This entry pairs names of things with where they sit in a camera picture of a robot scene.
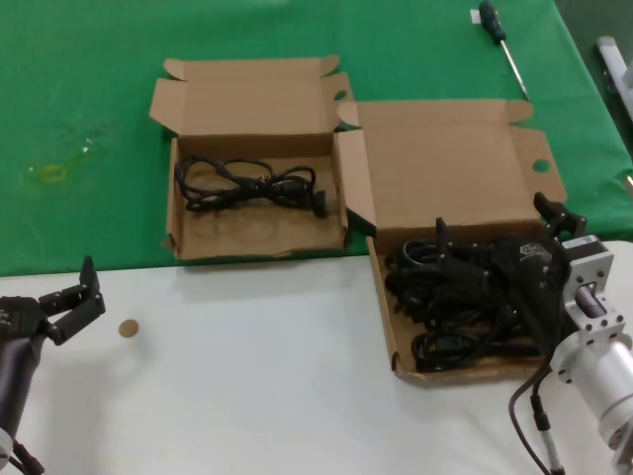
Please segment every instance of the table surface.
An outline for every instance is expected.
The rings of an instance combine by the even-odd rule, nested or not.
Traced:
[[[609,247],[609,296],[627,315],[633,244]],[[392,374],[367,257],[100,279],[108,312],[46,344],[20,427],[51,475],[537,473],[507,415],[518,381],[421,387]],[[0,285],[37,296],[75,280]],[[126,319],[140,324],[130,339]],[[576,390],[548,378],[543,398],[568,473],[609,473]],[[527,400],[519,418],[542,453]]]
[[[337,53],[359,100],[521,98],[473,0],[8,0],[0,15],[0,274],[175,264],[168,143],[147,112],[166,57]],[[633,238],[629,155],[552,0],[497,0],[570,195]],[[29,18],[29,27],[24,19]],[[350,253],[365,252],[359,233]]]

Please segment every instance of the cardboard box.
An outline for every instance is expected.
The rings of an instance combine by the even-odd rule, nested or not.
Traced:
[[[336,106],[353,99],[347,75],[326,58],[241,61],[167,59],[173,79],[158,79],[149,115],[175,132],[167,205],[169,246],[180,259],[229,255],[270,255],[345,246],[347,215],[339,188],[334,146]],[[276,172],[307,165],[324,190],[328,216],[250,200],[216,213],[185,211],[175,182],[178,160],[193,154],[225,160],[256,158]],[[231,171],[257,177],[262,169],[232,165]],[[194,173],[193,184],[218,187],[211,167]]]
[[[533,371],[536,362],[483,358],[473,367],[419,374],[412,338],[424,331],[396,314],[384,286],[385,257],[411,238],[433,238],[442,217],[456,238],[481,241],[537,229],[534,193],[565,201],[542,132],[514,126],[532,115],[524,101],[349,102],[338,146],[350,211],[376,228],[369,238],[392,369],[415,380],[486,380]]]

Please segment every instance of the power cord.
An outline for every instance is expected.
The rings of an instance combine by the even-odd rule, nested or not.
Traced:
[[[187,182],[187,175],[196,164],[210,165],[218,176],[235,184],[230,189],[203,189]],[[264,168],[266,174],[259,178],[239,176],[231,173],[227,166],[234,163],[249,163]],[[310,179],[299,173],[307,173]],[[325,192],[315,191],[317,175],[309,166],[295,166],[276,174],[273,168],[261,160],[237,158],[219,161],[203,156],[191,156],[176,163],[175,179],[182,196],[187,200],[185,208],[192,212],[219,211],[235,204],[255,198],[266,198],[278,206],[313,210],[315,216],[327,216]]]
[[[482,246],[473,252],[471,245],[455,245],[451,252],[479,262],[489,249]],[[527,333],[500,289],[473,289],[455,282],[440,271],[438,254],[435,241],[416,239],[386,259],[390,273],[385,286],[398,299],[396,311],[426,328],[411,342],[417,370],[449,371],[483,356],[538,356],[533,344],[520,341]]]

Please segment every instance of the metal rod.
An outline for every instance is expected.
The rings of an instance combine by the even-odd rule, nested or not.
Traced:
[[[501,41],[501,47],[503,48],[503,52],[505,52],[505,57],[507,57],[507,61],[510,63],[510,67],[512,68],[512,71],[514,71],[514,75],[516,76],[518,85],[521,88],[521,91],[523,91],[523,94],[525,95],[525,99],[529,101],[530,98],[527,95],[527,88],[525,87],[525,84],[523,83],[523,79],[521,79],[521,75],[519,74],[518,69],[516,68],[516,64],[514,64],[514,60],[512,59],[512,55],[510,54],[510,51],[507,49],[507,46],[505,45],[505,41]]]

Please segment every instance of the hole in cardboard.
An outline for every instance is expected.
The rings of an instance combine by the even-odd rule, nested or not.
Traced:
[[[119,334],[123,338],[132,338],[138,333],[138,322],[136,320],[125,320],[119,325]]]
[[[532,169],[534,171],[539,172],[539,173],[546,173],[546,172],[550,171],[551,167],[552,167],[552,165],[550,164],[550,162],[548,160],[544,160],[544,159],[536,160],[532,164]]]

